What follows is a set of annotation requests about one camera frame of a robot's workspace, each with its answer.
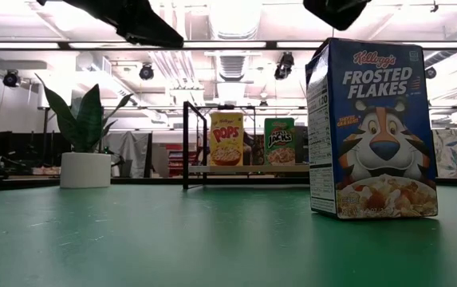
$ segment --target snake plant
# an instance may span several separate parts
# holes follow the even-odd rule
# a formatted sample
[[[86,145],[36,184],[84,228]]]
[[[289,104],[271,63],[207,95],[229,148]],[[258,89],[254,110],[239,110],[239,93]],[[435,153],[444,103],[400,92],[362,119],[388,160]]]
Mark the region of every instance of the snake plant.
[[[108,134],[111,126],[116,122],[115,120],[108,124],[108,119],[119,108],[124,107],[132,96],[132,94],[124,96],[115,110],[103,117],[99,85],[95,85],[83,96],[79,112],[74,117],[63,98],[47,88],[44,81],[37,77],[44,85],[45,98],[49,106],[56,113],[61,134],[74,146],[75,152],[94,152],[100,140]]]

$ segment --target green tabletop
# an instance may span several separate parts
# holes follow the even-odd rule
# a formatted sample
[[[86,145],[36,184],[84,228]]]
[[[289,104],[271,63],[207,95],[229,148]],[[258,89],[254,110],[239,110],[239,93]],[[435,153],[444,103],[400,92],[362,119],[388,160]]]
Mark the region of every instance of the green tabletop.
[[[339,222],[307,188],[0,192],[0,286],[454,286],[457,187],[437,218]]]

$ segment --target white plant pot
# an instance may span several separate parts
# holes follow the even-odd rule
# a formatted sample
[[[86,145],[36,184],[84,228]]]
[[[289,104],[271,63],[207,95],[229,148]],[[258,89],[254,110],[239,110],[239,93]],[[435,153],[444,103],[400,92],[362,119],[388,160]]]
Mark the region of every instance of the white plant pot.
[[[111,156],[66,152],[61,155],[60,187],[93,188],[111,184]]]

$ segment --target cereal box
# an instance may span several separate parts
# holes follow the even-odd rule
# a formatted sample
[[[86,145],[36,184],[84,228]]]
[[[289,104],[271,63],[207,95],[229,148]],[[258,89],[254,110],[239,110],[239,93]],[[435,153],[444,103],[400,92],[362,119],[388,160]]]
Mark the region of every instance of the cereal box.
[[[311,209],[436,216],[421,47],[332,38],[306,66]]]
[[[211,165],[242,165],[244,127],[242,113],[211,114]]]
[[[295,165],[294,119],[266,119],[266,165]]]

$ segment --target tony the tiger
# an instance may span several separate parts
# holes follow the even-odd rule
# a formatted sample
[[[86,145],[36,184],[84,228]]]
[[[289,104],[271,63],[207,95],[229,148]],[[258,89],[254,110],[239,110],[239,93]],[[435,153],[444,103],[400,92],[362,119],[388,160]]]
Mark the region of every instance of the tony the tiger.
[[[429,184],[425,175],[430,153],[402,121],[405,101],[399,99],[392,108],[367,106],[362,100],[355,106],[363,112],[362,121],[339,149],[339,162],[345,172],[341,185],[384,174]]]

